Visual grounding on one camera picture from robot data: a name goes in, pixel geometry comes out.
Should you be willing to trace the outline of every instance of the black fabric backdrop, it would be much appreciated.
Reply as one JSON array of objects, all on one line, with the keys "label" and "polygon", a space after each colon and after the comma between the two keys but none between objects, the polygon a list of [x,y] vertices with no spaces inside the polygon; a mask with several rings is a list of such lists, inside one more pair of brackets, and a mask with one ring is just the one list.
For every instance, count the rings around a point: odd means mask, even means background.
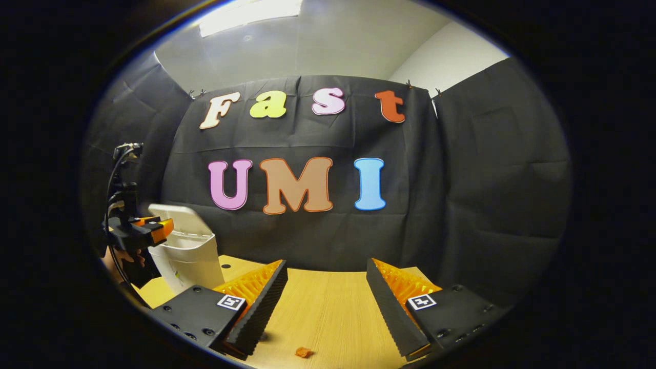
[{"label": "black fabric backdrop", "polygon": [[79,199],[90,242],[100,255],[106,248],[100,224],[114,148],[144,143],[141,158],[124,170],[124,179],[138,184],[143,212],[159,199],[173,137],[191,101],[156,55],[144,52],[116,77],[98,103],[82,146]]},{"label": "black fabric backdrop", "polygon": [[[315,91],[339,87],[346,108],[336,115],[312,111]],[[249,110],[260,93],[287,94],[281,118],[252,118]],[[392,90],[404,101],[401,124],[385,120],[377,92]],[[218,126],[201,130],[209,101],[239,91]],[[219,254],[325,271],[364,271],[375,257],[399,267],[418,266],[435,277],[441,255],[443,215],[443,149],[428,91],[401,83],[342,76],[302,76],[252,81],[207,93],[189,107],[176,134],[161,200],[196,210],[216,234]],[[328,157],[329,199],[333,209],[310,213],[289,206],[281,215],[262,212],[266,175],[262,160],[283,158],[297,178],[313,157]],[[380,158],[381,194],[386,207],[360,211],[358,158]],[[225,192],[236,192],[232,162],[253,161],[248,199],[243,208],[227,211],[211,198],[209,163],[228,163]]]},{"label": "black fabric backdrop", "polygon": [[461,283],[504,305],[550,262],[571,201],[558,118],[509,58],[433,98],[448,190],[438,285]]}]

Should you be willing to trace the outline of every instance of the table surface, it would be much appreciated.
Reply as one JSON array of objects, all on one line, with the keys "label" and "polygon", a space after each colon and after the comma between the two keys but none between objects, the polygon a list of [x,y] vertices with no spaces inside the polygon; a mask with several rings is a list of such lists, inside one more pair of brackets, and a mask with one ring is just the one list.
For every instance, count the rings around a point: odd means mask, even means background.
[{"label": "table surface", "polygon": [[[218,257],[225,281],[263,264],[227,255]],[[425,278],[416,268],[404,270]],[[243,362],[254,368],[399,368],[408,362],[399,354],[369,289],[366,272],[287,270],[287,285],[258,343]],[[163,278],[136,289],[153,308],[175,294]],[[314,354],[295,355],[306,347]]]}]

